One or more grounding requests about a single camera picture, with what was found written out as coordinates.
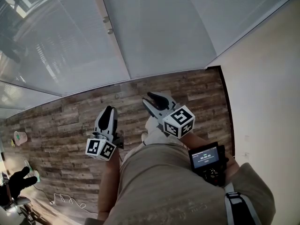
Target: white wall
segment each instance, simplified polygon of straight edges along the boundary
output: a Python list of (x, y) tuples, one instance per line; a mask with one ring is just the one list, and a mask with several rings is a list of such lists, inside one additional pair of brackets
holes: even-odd
[(213, 61), (228, 89), (236, 160), (272, 190), (273, 224), (300, 222), (300, 0)]

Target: device screen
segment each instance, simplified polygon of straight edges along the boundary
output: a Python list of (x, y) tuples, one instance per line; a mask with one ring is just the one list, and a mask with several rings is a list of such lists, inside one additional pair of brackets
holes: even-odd
[(194, 167), (202, 167), (219, 160), (217, 147), (207, 149), (192, 155)]

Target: person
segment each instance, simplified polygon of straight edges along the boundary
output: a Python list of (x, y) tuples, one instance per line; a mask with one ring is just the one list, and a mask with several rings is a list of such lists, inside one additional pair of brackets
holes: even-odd
[[(166, 137), (155, 118), (146, 123), (148, 136), (131, 150), (120, 167), (119, 151), (105, 162), (98, 195), (97, 219), (85, 225), (227, 224), (225, 190), (191, 171), (187, 148), (208, 141), (189, 132), (179, 140)], [(241, 167), (229, 159), (226, 184), (248, 196), (262, 224), (271, 224), (275, 203), (268, 186), (249, 163)]]
[[(24, 179), (24, 177), (30, 172), (29, 167), (24, 167), (21, 171), (15, 172), (9, 179), (8, 185), (11, 197), (17, 201), (21, 190), (28, 188), (37, 183), (38, 179), (36, 176)], [(0, 187), (0, 206), (9, 204), (10, 200), (7, 194), (6, 185)]]

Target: white cable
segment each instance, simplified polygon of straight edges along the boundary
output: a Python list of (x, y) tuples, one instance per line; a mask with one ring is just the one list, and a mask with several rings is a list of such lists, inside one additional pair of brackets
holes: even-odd
[(55, 195), (60, 196), (61, 201), (65, 203), (66, 201), (65, 201), (65, 199), (64, 199), (63, 196), (62, 196), (62, 195), (64, 195), (64, 196), (67, 196), (67, 197), (70, 198), (70, 200), (69, 200), (69, 203), (70, 203), (70, 204), (73, 204), (73, 200), (74, 200), (74, 202), (77, 204), (77, 206), (80, 207), (81, 209), (85, 210), (86, 212), (88, 212), (88, 213), (90, 213), (90, 214), (97, 214), (97, 213), (95, 213), (95, 212), (90, 212), (90, 211), (87, 211), (86, 209), (84, 209), (84, 208), (86, 207), (86, 204), (85, 204), (84, 202), (81, 203), (81, 204), (79, 205), (79, 204), (76, 202), (76, 200), (75, 200), (74, 198), (70, 197), (69, 195), (62, 194), (62, 193), (60, 193), (60, 194), (54, 193), (53, 195), (54, 195), (54, 201), (53, 201), (53, 203), (55, 203)]

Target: forearm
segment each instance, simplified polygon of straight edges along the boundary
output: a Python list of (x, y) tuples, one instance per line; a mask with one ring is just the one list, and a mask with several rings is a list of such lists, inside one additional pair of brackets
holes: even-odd
[(198, 137), (193, 133), (186, 134), (184, 137), (180, 138), (180, 141), (189, 149), (195, 149), (210, 144), (210, 142)]
[(105, 221), (114, 207), (120, 181), (119, 151), (116, 150), (111, 160), (106, 162), (98, 195), (98, 219)]

